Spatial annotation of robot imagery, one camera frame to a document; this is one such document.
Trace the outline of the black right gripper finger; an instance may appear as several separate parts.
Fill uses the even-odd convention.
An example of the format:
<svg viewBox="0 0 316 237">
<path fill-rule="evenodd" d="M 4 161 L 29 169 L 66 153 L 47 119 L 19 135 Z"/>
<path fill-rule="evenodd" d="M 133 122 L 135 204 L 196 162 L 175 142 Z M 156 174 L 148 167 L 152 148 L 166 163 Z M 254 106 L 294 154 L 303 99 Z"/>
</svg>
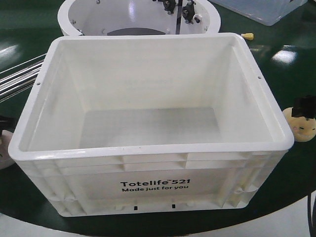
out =
<svg viewBox="0 0 316 237">
<path fill-rule="evenodd" d="M 315 118 L 316 116 L 316 98 L 301 97 L 294 100 L 291 116 L 295 118 Z"/>
</svg>

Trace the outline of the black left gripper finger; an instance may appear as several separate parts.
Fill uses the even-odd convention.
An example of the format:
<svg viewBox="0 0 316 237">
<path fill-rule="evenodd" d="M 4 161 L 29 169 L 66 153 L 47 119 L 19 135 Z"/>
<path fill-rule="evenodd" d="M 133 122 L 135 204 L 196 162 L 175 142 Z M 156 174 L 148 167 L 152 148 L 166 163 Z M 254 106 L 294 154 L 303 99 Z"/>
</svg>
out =
<svg viewBox="0 0 316 237">
<path fill-rule="evenodd" d="M 13 126 L 14 126 L 14 118 L 0 116 L 0 134 L 1 135 L 5 129 L 12 128 Z"/>
</svg>

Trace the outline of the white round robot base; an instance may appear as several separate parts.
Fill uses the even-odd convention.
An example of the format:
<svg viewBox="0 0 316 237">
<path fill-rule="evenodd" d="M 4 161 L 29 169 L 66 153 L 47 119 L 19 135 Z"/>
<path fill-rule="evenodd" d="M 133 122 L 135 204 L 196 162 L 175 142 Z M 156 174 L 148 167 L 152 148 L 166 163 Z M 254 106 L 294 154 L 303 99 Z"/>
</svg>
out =
<svg viewBox="0 0 316 237">
<path fill-rule="evenodd" d="M 221 26 L 207 0 L 66 0 L 57 20 L 65 36 L 215 34 Z"/>
</svg>

